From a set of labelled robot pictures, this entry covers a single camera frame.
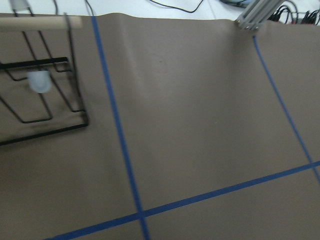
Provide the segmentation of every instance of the black wire rack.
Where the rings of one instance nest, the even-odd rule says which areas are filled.
[[[35,17],[34,13],[32,12],[31,8],[27,8],[30,17]],[[13,10],[14,16],[19,17],[19,14],[17,13],[16,10]],[[0,140],[0,146],[2,145],[7,145],[11,143],[16,143],[24,140],[29,140],[29,139],[34,139],[42,136],[47,136],[47,135],[52,135],[56,133],[61,133],[73,129],[78,129],[78,128],[83,128],[89,125],[89,117],[87,114],[87,110],[85,108],[85,104],[83,101],[82,94],[80,92],[79,88],[79,79],[78,79],[78,74],[77,74],[77,65],[76,65],[76,58],[75,58],[75,50],[74,50],[74,44],[73,44],[73,36],[72,36],[72,29],[71,29],[71,24],[69,21],[68,16],[65,14],[64,15],[66,24],[67,24],[67,39],[68,39],[68,47],[69,47],[69,52],[71,56],[71,60],[68,59],[68,57],[63,56],[63,57],[53,57],[53,54],[49,48],[49,45],[46,41],[46,38],[43,34],[42,31],[37,31],[37,34],[39,35],[40,42],[42,43],[46,54],[49,56],[49,58],[46,59],[38,59],[36,57],[35,51],[31,45],[31,40],[28,38],[26,32],[22,31],[22,37],[27,45],[28,51],[30,52],[33,60],[30,61],[19,61],[19,62],[10,62],[10,63],[2,63],[0,61],[0,71],[3,71],[4,74],[6,74],[10,80],[16,82],[19,84],[20,82],[26,81],[28,78],[26,76],[23,77],[15,77],[14,76],[14,71],[19,70],[19,71],[25,71],[27,72],[30,68],[37,69],[38,71],[49,71],[49,69],[52,69],[54,72],[65,75],[68,80],[73,80],[73,88],[74,88],[74,94],[76,95],[75,98],[77,99],[78,107],[79,108],[74,108],[72,107],[72,104],[66,94],[64,93],[63,88],[59,85],[58,81],[54,77],[53,73],[49,71],[49,78],[52,82],[53,87],[56,89],[56,92],[58,93],[60,99],[64,103],[66,109],[75,114],[75,113],[80,113],[75,115],[75,117],[80,117],[81,118],[81,123],[79,124],[73,124],[73,125],[67,125],[64,127],[60,127],[58,129],[49,129],[46,131],[41,131],[37,133],[32,133],[32,134],[27,134],[27,135],[19,135],[18,137],[13,137],[11,139],[1,139]],[[9,101],[7,101],[3,96],[0,95],[0,102],[3,104],[3,106],[7,109],[8,114],[12,114],[12,116],[16,119],[16,121],[20,122],[22,125],[25,125],[26,128],[30,127],[31,125],[34,125],[36,123],[41,124],[41,123],[49,123],[54,117],[58,118],[59,116],[54,116],[53,111],[50,108],[51,103],[48,102],[46,98],[45,93],[37,93],[38,94],[38,99],[43,105],[43,108],[46,112],[46,116],[40,117],[40,118],[35,118],[35,119],[26,119],[24,116],[22,116],[21,113],[19,113],[14,105],[10,104]]]

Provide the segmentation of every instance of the metal bracket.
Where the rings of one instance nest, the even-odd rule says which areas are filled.
[[[255,0],[235,20],[241,29],[257,30],[284,0]]]

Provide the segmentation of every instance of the white plastic cup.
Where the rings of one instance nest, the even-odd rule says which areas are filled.
[[[50,73],[48,71],[29,71],[26,74],[30,88],[38,94],[44,94],[51,89]]]

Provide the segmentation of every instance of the blue line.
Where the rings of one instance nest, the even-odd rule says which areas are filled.
[[[105,57],[105,53],[104,53],[104,49],[103,49],[103,45],[102,45],[102,41],[101,41],[101,37],[100,37],[100,33],[99,33],[99,27],[98,27],[97,20],[96,20],[95,16],[92,16],[91,20],[92,20],[92,26],[93,26],[94,36],[95,36],[95,40],[96,40],[96,45],[98,48],[99,57],[100,57],[100,61],[101,61],[101,66],[102,66],[102,70],[103,70],[104,80],[105,80],[107,91],[109,94],[109,99],[110,99],[110,104],[111,104],[111,108],[112,108],[112,112],[113,112],[115,126],[116,126],[116,130],[118,133],[119,141],[120,141],[122,155],[124,158],[125,168],[126,168],[127,175],[129,178],[136,211],[137,211],[137,214],[138,214],[139,220],[140,220],[141,230],[142,230],[144,239],[149,240],[150,239],[149,230],[147,227],[145,216],[143,214],[142,204],[140,201],[137,184],[136,184],[135,177],[134,177],[133,168],[131,165],[129,151],[128,151],[124,131],[123,131],[123,128],[121,125],[120,115],[119,115],[118,107],[117,107],[117,103],[116,103],[116,98],[115,98],[112,83],[110,80],[106,57]]]
[[[245,189],[248,187],[252,187],[255,185],[259,185],[259,184],[263,184],[272,180],[276,180],[276,179],[281,179],[293,174],[297,174],[309,169],[313,169],[316,167],[320,166],[320,161],[316,161],[307,165],[303,165],[303,166],[298,166],[286,171],[282,171],[282,172],[278,172],[278,173],[274,173],[268,176],[263,176],[263,177],[259,177],[250,181],[245,181],[236,185],[232,185],[232,186],[228,186],[225,188],[221,188],[218,190],[214,190],[214,191],[210,191],[204,194],[200,194],[197,196],[193,196],[193,197],[189,197],[183,200],[179,200],[179,201],[175,201],[169,204],[165,204],[162,206],[158,206],[155,208],[151,208],[149,210],[145,210],[143,213],[145,215],[145,217],[150,217],[156,214],[161,214],[164,213],[166,211],[170,211],[173,209],[177,209],[177,208],[181,208],[190,204],[194,204],[194,203],[198,203],[204,200],[208,200],[217,196],[221,196],[221,195],[225,195],[225,194],[229,194],[241,189]],[[106,221],[97,225],[93,225],[93,226],[89,226],[89,227],[85,227],[76,231],[72,231],[69,233],[65,233],[56,237],[51,238],[51,240],[71,240],[71,239],[75,239],[77,237],[81,237],[81,236],[85,236],[88,234],[92,234],[98,231],[102,231],[102,230],[106,230],[112,227],[116,227],[122,224],[126,224],[129,222],[133,222],[139,219],[139,215],[136,214],[131,214],[128,216],[124,216],[121,218],[117,218],[111,221]]]
[[[295,134],[296,138],[298,139],[298,141],[299,141],[299,143],[300,143],[300,145],[301,145],[301,147],[303,149],[303,152],[304,152],[306,158],[308,159],[309,163],[313,163],[314,161],[312,160],[312,158],[311,158],[311,156],[310,156],[310,154],[308,152],[308,149],[307,149],[307,147],[306,147],[306,145],[305,145],[305,143],[304,143],[304,141],[303,141],[303,139],[302,139],[302,137],[301,137],[296,125],[295,125],[295,123],[294,123],[294,120],[291,117],[291,115],[290,115],[290,113],[289,113],[289,111],[288,111],[288,109],[287,109],[287,107],[285,105],[285,102],[284,102],[284,100],[282,99],[282,97],[280,95],[280,92],[278,91],[276,83],[275,83],[275,81],[274,81],[274,79],[273,79],[273,77],[272,77],[272,75],[271,75],[271,73],[270,73],[270,71],[269,71],[269,69],[267,67],[267,64],[265,63],[265,60],[262,57],[262,54],[260,52],[260,48],[259,48],[258,43],[257,43],[257,37],[256,36],[253,36],[253,43],[254,43],[254,46],[255,46],[256,53],[259,56],[261,64],[262,64],[262,66],[264,68],[264,71],[265,71],[265,73],[266,73],[266,75],[267,75],[267,77],[268,77],[268,79],[269,79],[269,81],[270,81],[270,83],[272,85],[272,88],[273,88],[273,90],[275,92],[276,97],[278,98],[278,100],[279,100],[279,102],[281,104],[281,107],[282,107],[282,109],[283,109],[283,111],[284,111],[284,113],[286,115],[286,118],[288,119],[288,121],[289,121],[289,123],[290,123],[290,125],[291,125],[291,127],[292,127],[292,129],[294,131],[294,134]],[[319,172],[317,171],[316,168],[313,168],[313,171],[314,171],[315,177],[317,178],[318,182],[320,183],[320,174],[319,174]]]

